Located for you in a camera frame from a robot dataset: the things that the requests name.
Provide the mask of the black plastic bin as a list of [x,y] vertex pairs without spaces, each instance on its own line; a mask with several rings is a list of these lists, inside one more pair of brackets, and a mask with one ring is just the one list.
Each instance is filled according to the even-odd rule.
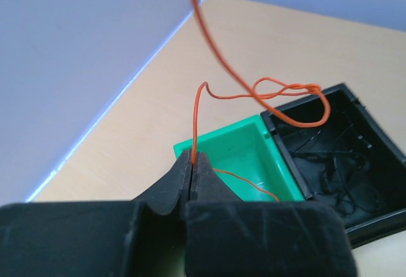
[[328,121],[298,128],[261,118],[304,198],[332,207],[352,246],[405,230],[405,155],[346,84],[324,91]]

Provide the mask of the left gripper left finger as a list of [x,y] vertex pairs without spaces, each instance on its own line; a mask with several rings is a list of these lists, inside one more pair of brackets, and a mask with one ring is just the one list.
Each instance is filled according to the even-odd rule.
[[2,206],[1,275],[138,276],[181,248],[191,175],[184,151],[132,200]]

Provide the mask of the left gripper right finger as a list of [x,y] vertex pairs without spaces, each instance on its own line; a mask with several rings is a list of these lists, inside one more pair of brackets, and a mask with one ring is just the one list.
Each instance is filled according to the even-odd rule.
[[356,276],[343,222],[318,202],[245,202],[205,153],[186,204],[187,276]]

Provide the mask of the green plastic bin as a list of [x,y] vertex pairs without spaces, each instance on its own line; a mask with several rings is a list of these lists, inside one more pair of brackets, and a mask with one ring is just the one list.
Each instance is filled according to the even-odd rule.
[[197,150],[244,201],[305,199],[259,115],[199,136]]

